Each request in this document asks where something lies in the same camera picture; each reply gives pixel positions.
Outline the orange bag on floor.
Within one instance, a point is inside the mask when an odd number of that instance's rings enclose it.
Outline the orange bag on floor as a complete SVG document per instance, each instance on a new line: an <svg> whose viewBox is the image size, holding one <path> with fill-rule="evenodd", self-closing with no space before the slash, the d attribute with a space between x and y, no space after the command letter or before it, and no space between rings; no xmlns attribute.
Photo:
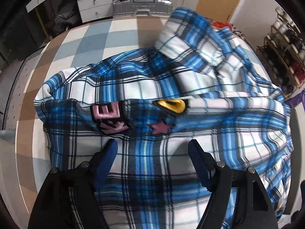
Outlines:
<svg viewBox="0 0 305 229"><path fill-rule="evenodd" d="M226 22L214 21L212 23L212 26L215 27L216 29L228 27L232 31L232 25Z"/></svg>

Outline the grey bed frame edge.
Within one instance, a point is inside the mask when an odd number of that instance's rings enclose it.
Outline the grey bed frame edge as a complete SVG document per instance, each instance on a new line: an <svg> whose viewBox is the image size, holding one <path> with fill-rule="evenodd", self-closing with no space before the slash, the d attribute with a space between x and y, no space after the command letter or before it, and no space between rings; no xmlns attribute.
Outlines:
<svg viewBox="0 0 305 229"><path fill-rule="evenodd" d="M294 151L291 154L291 187L284 214L293 214L301 208L301 182L304 180L304 108L302 103L292 108L290 128Z"/></svg>

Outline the checkered bed sheet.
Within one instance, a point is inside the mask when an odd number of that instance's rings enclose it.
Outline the checkered bed sheet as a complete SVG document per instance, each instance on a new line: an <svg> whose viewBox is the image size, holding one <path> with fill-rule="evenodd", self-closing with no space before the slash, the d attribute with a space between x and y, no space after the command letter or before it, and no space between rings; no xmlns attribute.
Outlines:
<svg viewBox="0 0 305 229"><path fill-rule="evenodd" d="M41 85L60 71L70 76L82 66L121 55L125 51L152 46L165 22L164 18L127 18L90 23L60 34L40 56L33 59L36 67L28 76L17 121L15 152L20 192L10 196L8 204L13 212L30 216L38 191L51 168L47 135L34 109L34 98L40 93ZM77 92L76 85L73 85L72 98L85 104L92 103L98 95L108 101L153 99L163 97L165 88L173 96L174 84L182 96L198 95L212 91L213 81L212 73L175 67L173 74L162 80L137 73L131 77L120 77L115 85L103 84L100 90L81 82L79 87L86 91L86 95Z"/></svg>

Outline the wooden shoe rack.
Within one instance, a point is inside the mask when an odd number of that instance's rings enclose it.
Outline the wooden shoe rack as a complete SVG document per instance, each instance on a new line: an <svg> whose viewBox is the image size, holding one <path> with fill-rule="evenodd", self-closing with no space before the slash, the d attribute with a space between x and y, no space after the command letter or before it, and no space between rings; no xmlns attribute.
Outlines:
<svg viewBox="0 0 305 229"><path fill-rule="evenodd" d="M277 19L256 52L271 81L290 99L304 88L304 36L281 7L275 11Z"/></svg>

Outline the purple hanging garment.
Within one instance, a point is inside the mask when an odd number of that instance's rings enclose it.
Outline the purple hanging garment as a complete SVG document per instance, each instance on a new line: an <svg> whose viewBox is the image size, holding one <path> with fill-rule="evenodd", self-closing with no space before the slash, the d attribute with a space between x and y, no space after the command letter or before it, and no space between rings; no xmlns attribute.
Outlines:
<svg viewBox="0 0 305 229"><path fill-rule="evenodd" d="M296 95L295 97L289 99L288 101L285 102L286 104L288 104L290 106L290 108L294 108L299 104L303 105L303 108L305 109L305 94L304 94L304 90L299 93L298 95Z"/></svg>

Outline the blue white plaid shirt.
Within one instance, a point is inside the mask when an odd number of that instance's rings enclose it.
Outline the blue white plaid shirt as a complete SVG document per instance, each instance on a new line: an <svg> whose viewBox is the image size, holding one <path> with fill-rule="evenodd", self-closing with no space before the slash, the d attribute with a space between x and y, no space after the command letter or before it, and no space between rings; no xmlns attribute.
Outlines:
<svg viewBox="0 0 305 229"><path fill-rule="evenodd" d="M34 99L51 165L118 154L95 197L110 228L195 228L210 193L188 155L198 141L235 170L253 167L281 218L291 183L290 107L229 28L177 8L153 47L62 70Z"/></svg>

